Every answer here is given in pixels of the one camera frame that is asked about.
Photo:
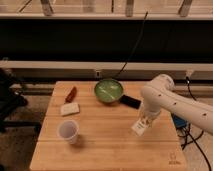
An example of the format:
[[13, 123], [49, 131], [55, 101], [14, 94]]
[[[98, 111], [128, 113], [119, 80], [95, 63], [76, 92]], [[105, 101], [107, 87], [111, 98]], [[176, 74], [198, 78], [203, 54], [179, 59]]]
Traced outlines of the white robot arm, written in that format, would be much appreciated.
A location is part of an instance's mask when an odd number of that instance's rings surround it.
[[166, 74], [147, 82], [141, 90], [142, 115], [152, 121], [164, 108], [213, 135], [213, 106], [180, 96], [173, 88], [174, 81]]

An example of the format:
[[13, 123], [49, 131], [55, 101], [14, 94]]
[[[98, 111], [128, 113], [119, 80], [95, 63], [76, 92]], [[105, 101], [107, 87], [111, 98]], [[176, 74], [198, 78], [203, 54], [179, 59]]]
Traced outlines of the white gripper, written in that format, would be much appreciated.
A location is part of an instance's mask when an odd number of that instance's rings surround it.
[[159, 116], [161, 109], [156, 106], [150, 106], [144, 103], [140, 110], [140, 120], [146, 126], [150, 126], [152, 122]]

